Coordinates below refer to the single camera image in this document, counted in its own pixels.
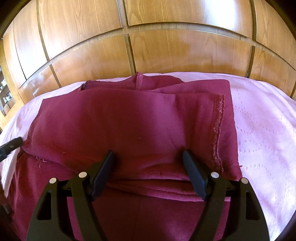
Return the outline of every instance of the wooden wall panel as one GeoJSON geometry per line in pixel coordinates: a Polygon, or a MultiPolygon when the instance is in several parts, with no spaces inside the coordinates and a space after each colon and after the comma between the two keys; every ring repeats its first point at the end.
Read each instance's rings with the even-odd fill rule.
{"type": "Polygon", "coordinates": [[[26,104],[35,97],[58,88],[59,86],[52,74],[50,67],[48,66],[29,83],[25,83],[22,87],[20,87],[18,92],[26,104]]]}
{"type": "Polygon", "coordinates": [[[252,38],[248,0],[125,0],[129,25],[190,22],[226,28],[252,38]]]}
{"type": "Polygon", "coordinates": [[[137,71],[197,71],[245,76],[251,45],[193,30],[150,30],[130,34],[137,71]]]}
{"type": "Polygon", "coordinates": [[[12,76],[10,74],[9,68],[8,68],[8,64],[5,58],[5,53],[4,53],[4,44],[3,44],[3,40],[0,39],[0,65],[2,68],[2,73],[4,75],[4,78],[6,80],[7,86],[13,96],[13,98],[15,99],[16,102],[21,102],[23,103],[20,95],[17,92],[17,88],[12,80],[12,76]]]}
{"type": "Polygon", "coordinates": [[[15,87],[18,89],[25,81],[26,78],[20,65],[17,51],[15,48],[15,38],[13,31],[13,23],[10,24],[3,36],[3,45],[5,57],[8,65],[9,72],[15,87]]]}
{"type": "Polygon", "coordinates": [[[296,71],[283,60],[256,48],[250,78],[268,82],[290,96],[296,81],[296,71]]]}
{"type": "Polygon", "coordinates": [[[38,29],[36,4],[36,0],[30,1],[14,19],[15,46],[27,79],[47,62],[38,29]]]}
{"type": "Polygon", "coordinates": [[[39,15],[50,59],[90,37],[121,28],[116,0],[39,0],[39,15]]]}
{"type": "Polygon", "coordinates": [[[3,128],[7,125],[7,123],[14,116],[14,114],[21,107],[24,106],[24,102],[22,101],[20,95],[18,94],[17,88],[16,88],[16,86],[15,86],[13,80],[12,80],[12,75],[10,74],[9,67],[7,65],[7,61],[6,61],[5,54],[4,54],[3,40],[1,40],[1,39],[0,39],[0,65],[1,65],[1,69],[2,69],[2,72],[3,72],[4,78],[5,78],[6,82],[7,82],[8,88],[9,88],[9,90],[10,90],[10,92],[11,92],[11,94],[12,94],[12,96],[13,96],[15,102],[16,102],[6,116],[4,116],[2,113],[0,113],[0,127],[3,130],[3,128]]]}
{"type": "Polygon", "coordinates": [[[123,36],[94,42],[52,64],[62,86],[131,75],[123,36]]]}
{"type": "Polygon", "coordinates": [[[20,12],[20,10],[27,5],[30,0],[9,0],[1,2],[0,14],[0,38],[3,38],[8,26],[20,12]]]}
{"type": "Polygon", "coordinates": [[[279,14],[265,0],[254,0],[257,41],[296,69],[296,40],[279,14]]]}

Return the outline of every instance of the folded cloth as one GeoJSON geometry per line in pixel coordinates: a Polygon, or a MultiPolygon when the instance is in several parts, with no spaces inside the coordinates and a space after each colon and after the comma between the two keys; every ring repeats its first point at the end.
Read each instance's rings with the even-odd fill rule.
{"type": "MultiPolygon", "coordinates": [[[[72,178],[113,150],[118,161],[107,183],[109,188],[94,202],[110,240],[138,240],[138,233],[143,235],[141,240],[188,240],[204,205],[182,166],[181,153],[188,148],[212,171],[233,180],[241,177],[228,81],[183,83],[171,76],[137,73],[116,83],[88,81],[69,94],[44,99],[20,152],[9,191],[15,228],[24,238],[50,177],[72,178]],[[45,175],[47,165],[51,169],[45,175]],[[111,202],[115,196],[123,203],[111,202]],[[164,206],[157,204],[160,199],[152,201],[153,197],[162,198],[159,203],[164,206]],[[20,208],[24,202],[30,208],[20,208]],[[117,207],[102,210],[107,203],[133,211],[115,212],[117,207]],[[155,204],[155,212],[150,203],[155,204]],[[159,214],[157,210],[166,206],[172,209],[163,212],[155,223],[153,213],[159,214]],[[170,212],[178,213],[172,214],[176,219],[170,218],[170,212]],[[113,227],[123,222],[131,225],[129,231],[122,230],[124,236],[120,228],[113,227]],[[148,223],[154,223],[155,228],[144,228],[148,223]]],[[[75,220],[72,222],[79,236],[75,220]]],[[[217,238],[224,226],[222,222],[217,238]]]]}

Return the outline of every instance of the pink sheet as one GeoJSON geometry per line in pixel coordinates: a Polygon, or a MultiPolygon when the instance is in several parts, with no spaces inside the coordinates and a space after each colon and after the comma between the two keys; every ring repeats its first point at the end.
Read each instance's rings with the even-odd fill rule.
{"type": "MultiPolygon", "coordinates": [[[[270,239],[274,241],[296,209],[296,102],[268,83],[244,77],[198,72],[169,75],[183,81],[227,79],[230,82],[239,164],[243,176],[252,183],[268,224],[270,239]]],[[[69,93],[82,83],[71,84],[30,101],[5,127],[0,144],[18,136],[26,138],[43,99],[69,93]]],[[[0,163],[6,195],[15,171],[17,153],[18,150],[14,151],[0,163]]]]}

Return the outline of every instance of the bed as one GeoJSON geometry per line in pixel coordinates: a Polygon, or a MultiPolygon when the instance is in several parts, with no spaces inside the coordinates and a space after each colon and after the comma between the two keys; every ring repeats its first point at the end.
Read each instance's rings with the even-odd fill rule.
{"type": "MultiPolygon", "coordinates": [[[[185,82],[227,79],[241,171],[271,240],[280,233],[279,241],[287,240],[296,223],[296,31],[267,2],[275,6],[272,0],[11,3],[0,26],[0,65],[16,103],[0,114],[0,144],[26,138],[43,99],[86,80],[119,81],[136,72],[185,82]]],[[[5,195],[17,152],[0,164],[5,195]]]]}
{"type": "MultiPolygon", "coordinates": [[[[261,204],[270,239],[275,240],[296,210],[296,163],[293,159],[296,154],[293,148],[296,144],[296,102],[268,83],[244,77],[198,72],[167,75],[184,82],[206,79],[227,79],[230,82],[240,168],[243,176],[250,180],[261,204]]],[[[18,136],[26,138],[43,99],[69,93],[83,83],[68,85],[30,101],[4,128],[0,145],[18,136]]],[[[17,153],[18,150],[14,151],[1,163],[5,194],[14,173],[17,153]]]]}

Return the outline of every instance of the metal screw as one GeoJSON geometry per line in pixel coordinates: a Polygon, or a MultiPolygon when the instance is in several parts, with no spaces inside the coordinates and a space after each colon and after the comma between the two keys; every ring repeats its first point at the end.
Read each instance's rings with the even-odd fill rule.
{"type": "Polygon", "coordinates": [[[218,178],[218,177],[219,177],[219,173],[217,173],[217,172],[212,172],[212,173],[211,173],[211,177],[212,177],[212,178],[218,178]]]}
{"type": "Polygon", "coordinates": [[[241,181],[242,181],[243,184],[248,184],[248,183],[249,183],[249,180],[246,179],[245,177],[243,177],[243,178],[241,179],[241,181]]]}
{"type": "Polygon", "coordinates": [[[80,178],[84,178],[84,177],[87,176],[87,173],[86,173],[86,172],[81,172],[81,173],[79,173],[78,176],[79,176],[80,178]]]}
{"type": "Polygon", "coordinates": [[[57,179],[55,177],[53,177],[49,180],[49,183],[54,184],[56,181],[57,181],[57,179]]]}

